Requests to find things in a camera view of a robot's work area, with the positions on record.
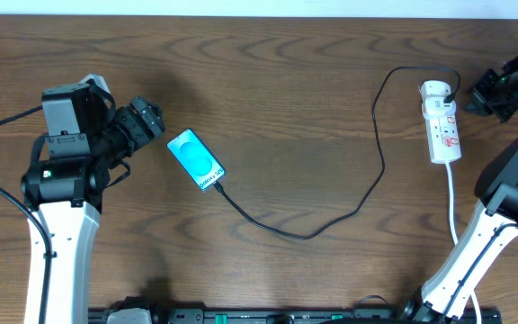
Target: power plug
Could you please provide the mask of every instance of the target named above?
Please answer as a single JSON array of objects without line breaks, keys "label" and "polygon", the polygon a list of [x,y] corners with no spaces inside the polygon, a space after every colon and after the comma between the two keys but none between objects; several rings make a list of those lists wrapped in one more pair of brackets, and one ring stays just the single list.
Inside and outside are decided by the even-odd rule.
[{"label": "power plug", "polygon": [[456,104],[445,103],[451,87],[442,81],[426,81],[421,86],[422,112],[427,128],[431,162],[445,164],[460,158],[459,131],[455,120]]}]

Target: wooden table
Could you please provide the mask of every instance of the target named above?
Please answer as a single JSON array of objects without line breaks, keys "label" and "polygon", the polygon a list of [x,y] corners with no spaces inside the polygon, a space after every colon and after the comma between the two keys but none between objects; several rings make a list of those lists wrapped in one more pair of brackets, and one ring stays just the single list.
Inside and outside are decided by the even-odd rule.
[{"label": "wooden table", "polygon": [[[265,223],[308,233],[349,212],[380,171],[371,101],[401,65],[456,68],[462,90],[518,53],[518,21],[0,16],[0,118],[43,89],[102,75],[118,103],[160,104],[167,131],[105,192],[90,304],[128,295],[210,307],[341,307],[368,294],[401,303],[451,251],[447,179],[429,162],[417,86],[453,75],[400,72],[378,105],[387,171],[361,212],[310,241],[247,223],[193,184],[166,143],[191,127],[227,170],[226,190]],[[460,107],[468,99],[458,98]],[[488,161],[518,135],[518,113],[457,113],[459,230]],[[41,112],[0,127],[0,185],[21,196]],[[22,321],[24,217],[0,197],[0,323]],[[479,287],[518,323],[518,239]]]}]

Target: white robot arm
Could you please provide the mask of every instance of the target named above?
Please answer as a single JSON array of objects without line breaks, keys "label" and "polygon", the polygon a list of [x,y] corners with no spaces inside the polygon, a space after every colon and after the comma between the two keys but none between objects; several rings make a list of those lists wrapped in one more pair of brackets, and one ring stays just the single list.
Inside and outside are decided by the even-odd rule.
[{"label": "white robot arm", "polygon": [[[41,101],[49,135],[33,146],[22,191],[25,205],[47,232],[53,258],[46,278],[45,247],[30,223],[31,271],[23,323],[86,324],[103,190],[130,174],[124,158],[165,131],[163,116],[141,97],[115,110],[109,88],[97,75],[47,89]],[[44,142],[49,160],[39,161]],[[128,172],[109,184],[108,170],[119,165]]]},{"label": "white robot arm", "polygon": [[[470,90],[473,113],[506,122],[518,108],[518,57],[504,74],[492,70]],[[506,245],[518,236],[518,139],[482,172],[471,221],[442,268],[415,295],[403,319],[457,321],[469,296]]]}]

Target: wood grain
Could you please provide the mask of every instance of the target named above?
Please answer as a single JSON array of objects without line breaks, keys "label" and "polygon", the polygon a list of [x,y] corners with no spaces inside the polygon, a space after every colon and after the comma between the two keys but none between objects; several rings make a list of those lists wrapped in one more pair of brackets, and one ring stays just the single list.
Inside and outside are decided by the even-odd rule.
[{"label": "wood grain", "polygon": [[[105,77],[119,105],[143,95],[165,112],[163,138],[104,195],[92,306],[137,294],[210,307],[341,307],[367,294],[397,303],[451,251],[445,170],[429,163],[416,87],[452,76],[392,77],[378,105],[383,180],[356,217],[307,242],[258,229],[201,193],[165,144],[195,129],[236,201],[308,233],[352,210],[380,171],[370,107],[390,69],[444,65],[468,86],[517,53],[518,21],[0,16],[0,118],[88,73]],[[458,124],[463,230],[478,175],[518,135],[518,113],[499,124],[459,110]],[[15,196],[43,131],[40,113],[0,127],[0,185]],[[0,198],[0,323],[22,321],[29,257],[26,221]],[[518,239],[478,296],[518,323]]]}]

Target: power strip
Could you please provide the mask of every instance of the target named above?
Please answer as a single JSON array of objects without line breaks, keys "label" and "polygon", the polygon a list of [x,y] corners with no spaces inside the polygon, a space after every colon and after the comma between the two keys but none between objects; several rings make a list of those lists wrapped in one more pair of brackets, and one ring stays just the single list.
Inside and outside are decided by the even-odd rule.
[{"label": "power strip", "polygon": [[445,103],[451,87],[442,81],[426,81],[421,86],[424,122],[431,162],[445,164],[460,158],[459,131],[455,102]]}]

